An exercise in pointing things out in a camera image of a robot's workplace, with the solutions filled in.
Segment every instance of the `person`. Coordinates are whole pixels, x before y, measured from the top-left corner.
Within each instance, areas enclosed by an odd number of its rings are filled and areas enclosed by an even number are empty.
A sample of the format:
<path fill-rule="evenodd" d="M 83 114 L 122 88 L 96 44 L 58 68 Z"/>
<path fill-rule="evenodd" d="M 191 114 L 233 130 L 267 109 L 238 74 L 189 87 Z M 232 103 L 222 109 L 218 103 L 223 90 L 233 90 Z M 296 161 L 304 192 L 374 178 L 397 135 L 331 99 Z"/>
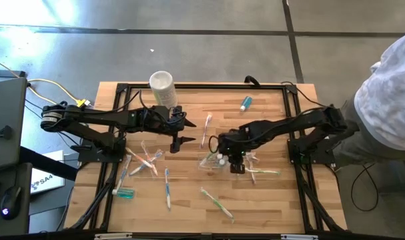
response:
<path fill-rule="evenodd" d="M 360 130 L 333 150 L 336 169 L 405 161 L 405 36 L 370 70 L 372 75 L 341 108 L 345 120 Z"/>

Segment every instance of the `wooden tabletop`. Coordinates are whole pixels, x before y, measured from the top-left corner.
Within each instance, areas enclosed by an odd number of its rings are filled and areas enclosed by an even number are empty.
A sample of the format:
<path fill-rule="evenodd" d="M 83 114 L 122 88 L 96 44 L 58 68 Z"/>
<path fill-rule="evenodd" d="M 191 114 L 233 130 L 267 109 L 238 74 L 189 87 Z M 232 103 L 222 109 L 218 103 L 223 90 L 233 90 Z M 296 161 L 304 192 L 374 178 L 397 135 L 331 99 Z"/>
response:
<path fill-rule="evenodd" d="M 96 109 L 112 109 L 116 85 L 116 82 L 100 83 L 95 101 Z M 299 84 L 298 87 L 316 101 L 312 84 Z M 127 146 L 142 157 L 141 140 L 145 141 L 151 154 L 157 149 L 165 151 L 165 154 L 156 163 L 158 177 L 152 178 L 149 169 L 144 169 L 133 177 L 125 178 L 123 187 L 134 189 L 135 197 L 113 198 L 109 232 L 303 233 L 296 176 L 289 163 L 286 147 L 288 135 L 277 136 L 255 150 L 256 157 L 261 160 L 254 167 L 280 171 L 279 176 L 258 173 L 257 183 L 253 185 L 249 173 L 234 175 L 228 168 L 223 171 L 198 169 L 198 160 L 208 153 L 206 146 L 199 149 L 208 112 L 213 114 L 213 119 L 207 136 L 218 135 L 254 120 L 277 121 L 285 117 L 282 93 L 274 90 L 177 89 L 177 95 L 179 104 L 187 112 L 187 118 L 197 125 L 196 128 L 186 127 L 179 136 L 195 137 L 197 140 L 183 144 L 179 153 L 171 154 L 171 137 L 153 133 L 128 134 Z M 253 102 L 246 112 L 240 113 L 240 104 L 246 95 L 252 97 Z M 315 107 L 301 95 L 299 99 L 302 111 Z M 143 101 L 147 106 L 155 104 L 150 89 L 143 90 Z M 141 104 L 135 99 L 130 109 L 138 107 Z M 107 131 L 106 126 L 91 127 L 98 131 Z M 139 165 L 137 161 L 132 161 L 128 172 Z M 165 198 L 165 167 L 169 169 L 171 211 L 167 209 Z M 314 165 L 313 168 L 319 200 L 336 223 L 346 229 L 334 175 L 323 165 Z M 92 202 L 99 169 L 99 163 L 90 163 L 77 174 L 65 227 L 73 225 Z M 219 199 L 234 215 L 233 224 L 200 192 L 201 187 Z M 103 218 L 104 206 L 105 199 L 101 203 L 98 224 Z M 308 204 L 308 207 L 310 221 L 315 226 L 312 206 Z"/>

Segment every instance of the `computer mouse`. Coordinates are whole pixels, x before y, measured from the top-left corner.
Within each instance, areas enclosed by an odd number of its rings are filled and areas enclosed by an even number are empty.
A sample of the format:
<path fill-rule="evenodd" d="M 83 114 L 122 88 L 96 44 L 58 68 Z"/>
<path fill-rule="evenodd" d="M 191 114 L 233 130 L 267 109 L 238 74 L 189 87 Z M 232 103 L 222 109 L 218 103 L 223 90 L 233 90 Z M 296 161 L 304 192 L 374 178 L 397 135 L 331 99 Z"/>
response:
<path fill-rule="evenodd" d="M 21 187 L 12 186 L 5 190 L 1 200 L 1 216 L 5 220 L 14 219 L 20 212 Z"/>

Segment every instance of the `concrete floor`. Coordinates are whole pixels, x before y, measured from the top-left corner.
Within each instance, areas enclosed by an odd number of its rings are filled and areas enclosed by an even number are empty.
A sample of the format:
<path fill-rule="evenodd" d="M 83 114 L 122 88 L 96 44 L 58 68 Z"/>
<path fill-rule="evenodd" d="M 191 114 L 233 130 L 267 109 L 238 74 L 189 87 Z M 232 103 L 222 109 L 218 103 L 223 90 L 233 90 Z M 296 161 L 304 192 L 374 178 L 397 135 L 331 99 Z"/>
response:
<path fill-rule="evenodd" d="M 175 81 L 241 82 L 246 75 L 262 83 L 303 80 L 316 85 L 321 102 L 341 106 L 370 75 L 369 67 L 382 52 L 405 33 L 405 0 L 288 3 L 294 31 L 302 33 L 295 37 L 296 49 L 290 47 L 285 32 L 290 28 L 281 0 L 2 0 L 0 26 L 72 27 L 77 32 L 0 29 L 0 62 L 26 71 L 28 78 L 58 81 L 75 96 L 90 100 L 95 99 L 100 81 L 147 81 L 162 69 L 172 73 Z M 82 33 L 86 29 L 99 32 Z M 131 31 L 124 29 L 234 30 L 237 35 L 213 31 L 206 35 L 203 31 L 196 35 L 128 34 Z M 243 31 L 254 31 L 254 35 Z M 308 32 L 318 33 L 309 36 Z M 294 50 L 303 74 L 299 79 Z M 35 86 L 54 101 L 69 101 L 54 86 Z M 46 104 L 32 93 L 27 98 L 40 106 Z M 72 152 L 37 123 L 26 111 L 23 146 L 40 153 Z M 347 167 L 338 174 L 349 230 L 405 237 L 405 193 L 381 195 L 379 206 L 369 213 L 353 206 L 350 186 L 360 170 Z M 370 171 L 379 187 L 405 181 L 402 163 L 377 165 Z M 374 202 L 374 189 L 366 176 L 357 182 L 355 196 L 362 207 Z M 56 221 L 52 219 L 59 216 L 61 209 L 33 215 L 30 229 L 53 230 Z"/>

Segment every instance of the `white plastic cup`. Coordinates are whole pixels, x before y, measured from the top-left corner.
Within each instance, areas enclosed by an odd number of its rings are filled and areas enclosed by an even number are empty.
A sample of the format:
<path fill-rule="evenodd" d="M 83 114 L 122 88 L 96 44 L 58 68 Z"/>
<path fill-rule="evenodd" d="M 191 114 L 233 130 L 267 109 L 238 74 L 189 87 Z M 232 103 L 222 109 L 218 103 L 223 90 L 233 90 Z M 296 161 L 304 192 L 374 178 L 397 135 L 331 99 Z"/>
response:
<path fill-rule="evenodd" d="M 167 108 L 177 106 L 177 94 L 175 93 L 171 74 L 167 71 L 157 71 L 150 76 L 149 84 L 158 105 L 166 106 Z"/>

